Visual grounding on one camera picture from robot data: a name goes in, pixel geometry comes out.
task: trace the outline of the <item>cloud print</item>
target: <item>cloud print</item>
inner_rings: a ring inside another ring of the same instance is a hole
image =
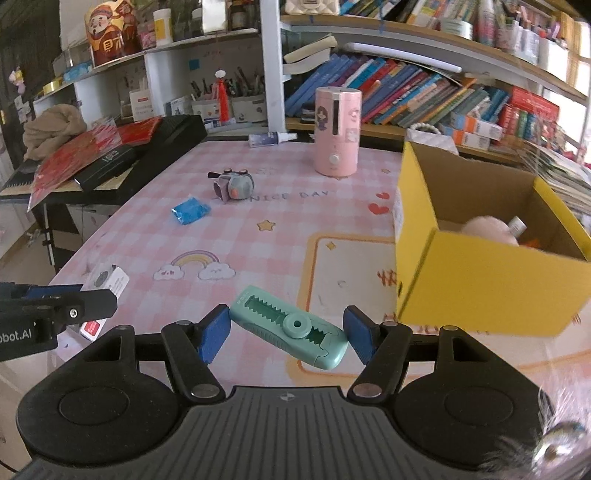
[[[165,265],[154,274],[154,280],[179,280],[184,277],[184,271],[181,267],[175,265]]]
[[[201,272],[199,278],[201,280],[225,280],[236,275],[236,271],[227,263],[210,263]]]

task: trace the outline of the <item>red tassel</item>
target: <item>red tassel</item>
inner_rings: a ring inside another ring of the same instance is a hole
[[[230,120],[230,107],[228,105],[228,93],[222,79],[217,79],[217,101],[220,106],[220,121]]]
[[[225,76],[226,72],[224,72],[224,70],[218,70],[216,72],[215,98],[217,98],[217,103],[220,107],[220,122],[227,122],[230,120],[230,103],[228,100],[226,85],[223,82]]]

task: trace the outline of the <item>beige cloth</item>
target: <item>beige cloth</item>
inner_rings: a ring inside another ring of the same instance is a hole
[[[25,160],[45,160],[72,137],[86,132],[80,111],[73,105],[59,104],[45,110],[25,124],[22,136],[27,153]]]

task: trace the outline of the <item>window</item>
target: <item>window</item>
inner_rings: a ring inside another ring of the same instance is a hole
[[[591,31],[589,24],[578,22],[581,28],[580,48],[578,52],[579,68],[577,70],[574,87],[585,95],[589,94],[589,83],[591,81]],[[586,106],[573,102],[558,93],[544,90],[544,98],[560,107],[558,125],[561,126],[571,141],[579,143],[584,127]],[[591,143],[591,122],[586,131],[586,137]],[[567,149],[572,148],[575,152],[576,146],[567,143]],[[591,163],[591,152],[586,155],[586,161]]]

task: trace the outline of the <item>pink humidifier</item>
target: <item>pink humidifier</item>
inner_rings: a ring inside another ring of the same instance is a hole
[[[314,168],[328,177],[348,177],[357,171],[361,92],[354,88],[316,89]]]

